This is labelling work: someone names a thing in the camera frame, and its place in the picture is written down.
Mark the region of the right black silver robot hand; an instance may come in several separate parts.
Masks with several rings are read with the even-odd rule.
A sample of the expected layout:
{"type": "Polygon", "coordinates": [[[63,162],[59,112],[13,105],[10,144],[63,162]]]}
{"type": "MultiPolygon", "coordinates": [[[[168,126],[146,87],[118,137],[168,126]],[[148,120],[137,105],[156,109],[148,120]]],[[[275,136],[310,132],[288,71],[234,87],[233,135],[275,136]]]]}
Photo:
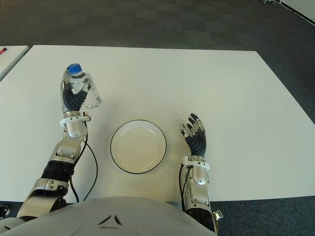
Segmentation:
{"type": "Polygon", "coordinates": [[[194,113],[188,118],[189,123],[180,124],[180,132],[193,156],[205,157],[207,142],[202,120],[194,113]]]}

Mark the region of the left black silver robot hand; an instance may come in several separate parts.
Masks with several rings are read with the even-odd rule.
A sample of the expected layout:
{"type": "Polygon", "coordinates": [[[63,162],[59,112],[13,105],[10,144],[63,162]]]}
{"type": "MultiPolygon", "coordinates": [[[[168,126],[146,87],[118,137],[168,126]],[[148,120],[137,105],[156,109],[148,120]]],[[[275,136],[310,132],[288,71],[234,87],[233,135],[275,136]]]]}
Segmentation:
{"type": "Polygon", "coordinates": [[[85,73],[81,73],[74,82],[69,70],[65,70],[61,82],[61,101],[63,112],[79,111],[85,102],[91,88],[89,80],[85,78],[85,73]]]}

